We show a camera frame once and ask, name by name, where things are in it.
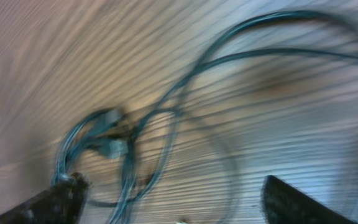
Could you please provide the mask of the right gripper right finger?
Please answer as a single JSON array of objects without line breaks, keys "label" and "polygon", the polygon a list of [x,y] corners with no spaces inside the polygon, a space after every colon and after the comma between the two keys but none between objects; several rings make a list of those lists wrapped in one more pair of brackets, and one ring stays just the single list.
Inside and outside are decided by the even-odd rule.
[{"label": "right gripper right finger", "polygon": [[262,206],[269,224],[357,224],[273,175],[265,178]]}]

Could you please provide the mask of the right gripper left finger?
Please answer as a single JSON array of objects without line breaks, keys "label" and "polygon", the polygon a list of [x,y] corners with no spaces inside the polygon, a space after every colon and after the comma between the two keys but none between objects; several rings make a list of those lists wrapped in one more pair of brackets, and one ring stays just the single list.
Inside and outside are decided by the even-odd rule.
[{"label": "right gripper left finger", "polygon": [[13,209],[0,214],[0,224],[77,224],[88,197],[90,182],[75,172]]}]

